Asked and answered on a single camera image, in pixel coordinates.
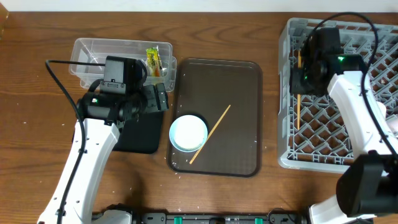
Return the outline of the wooden chopstick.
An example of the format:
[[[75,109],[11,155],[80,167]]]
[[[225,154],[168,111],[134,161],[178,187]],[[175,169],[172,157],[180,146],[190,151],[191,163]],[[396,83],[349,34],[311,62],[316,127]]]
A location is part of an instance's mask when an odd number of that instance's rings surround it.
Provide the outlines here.
[[[225,115],[227,114],[227,112],[229,111],[231,105],[228,105],[228,107],[225,109],[225,111],[223,112],[223,114],[220,116],[220,118],[218,119],[218,121],[216,122],[216,124],[212,127],[211,131],[209,132],[209,134],[207,135],[207,139],[205,141],[205,143],[197,150],[197,152],[194,154],[194,156],[192,157],[192,159],[190,160],[189,164],[193,164],[193,162],[195,161],[195,159],[197,158],[197,156],[199,155],[199,153],[201,153],[201,150],[203,149],[203,147],[205,146],[205,144],[207,143],[207,141],[211,138],[211,136],[213,135],[213,133],[215,132],[216,128],[219,126],[219,124],[222,122],[223,118],[225,117]]]
[[[301,50],[298,51],[297,67],[302,68]],[[300,129],[301,95],[297,94],[297,130]]]

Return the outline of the yellow green snack wrapper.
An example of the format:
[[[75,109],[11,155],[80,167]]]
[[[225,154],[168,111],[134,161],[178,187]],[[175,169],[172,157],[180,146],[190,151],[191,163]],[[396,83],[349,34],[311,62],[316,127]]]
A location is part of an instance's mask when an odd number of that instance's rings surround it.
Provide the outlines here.
[[[161,77],[163,75],[162,63],[158,47],[146,49],[147,66],[152,77]]]

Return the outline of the light blue rice bowl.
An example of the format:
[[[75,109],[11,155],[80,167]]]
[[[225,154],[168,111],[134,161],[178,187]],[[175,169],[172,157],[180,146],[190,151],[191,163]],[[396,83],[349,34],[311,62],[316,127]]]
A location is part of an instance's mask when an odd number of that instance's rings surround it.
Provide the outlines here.
[[[205,122],[194,115],[177,118],[169,130],[169,139],[174,148],[181,152],[195,152],[201,148],[208,137]]]

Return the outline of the white cup pink inside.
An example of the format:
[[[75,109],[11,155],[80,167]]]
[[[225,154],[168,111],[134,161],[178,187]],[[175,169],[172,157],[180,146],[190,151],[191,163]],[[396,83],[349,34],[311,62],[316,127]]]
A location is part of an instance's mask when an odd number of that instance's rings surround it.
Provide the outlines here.
[[[398,117],[396,114],[391,116],[389,119],[386,120],[386,123],[389,127],[389,129],[393,132],[393,134],[396,136],[398,132]]]

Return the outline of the white cup green inside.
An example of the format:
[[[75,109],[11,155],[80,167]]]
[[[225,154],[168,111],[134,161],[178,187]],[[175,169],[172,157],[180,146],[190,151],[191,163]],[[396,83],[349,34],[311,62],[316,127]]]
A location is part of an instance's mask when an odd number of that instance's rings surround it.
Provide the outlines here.
[[[374,109],[374,115],[377,118],[377,120],[386,120],[386,113],[387,109],[386,106],[381,103],[380,101],[376,101],[376,109]]]

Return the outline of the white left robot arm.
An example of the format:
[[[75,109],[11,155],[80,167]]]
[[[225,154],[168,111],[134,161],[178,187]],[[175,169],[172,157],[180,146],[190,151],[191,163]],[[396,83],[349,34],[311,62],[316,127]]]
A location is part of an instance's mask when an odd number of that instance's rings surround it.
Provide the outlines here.
[[[104,77],[73,101],[53,71],[50,76],[76,114],[72,148],[52,199],[39,223],[139,223],[140,216],[123,204],[93,216],[100,180],[111,151],[127,121],[168,110],[163,83],[145,85],[149,69],[139,59],[108,56]]]

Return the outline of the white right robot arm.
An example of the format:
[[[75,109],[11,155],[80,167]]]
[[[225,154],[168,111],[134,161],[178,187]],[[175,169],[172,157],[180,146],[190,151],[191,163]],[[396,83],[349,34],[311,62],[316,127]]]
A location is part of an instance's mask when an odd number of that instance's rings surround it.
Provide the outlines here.
[[[352,223],[397,213],[397,138],[386,123],[360,54],[344,54],[337,28],[315,29],[290,76],[298,95],[330,96],[352,145],[354,162],[336,194],[308,209],[309,223]]]

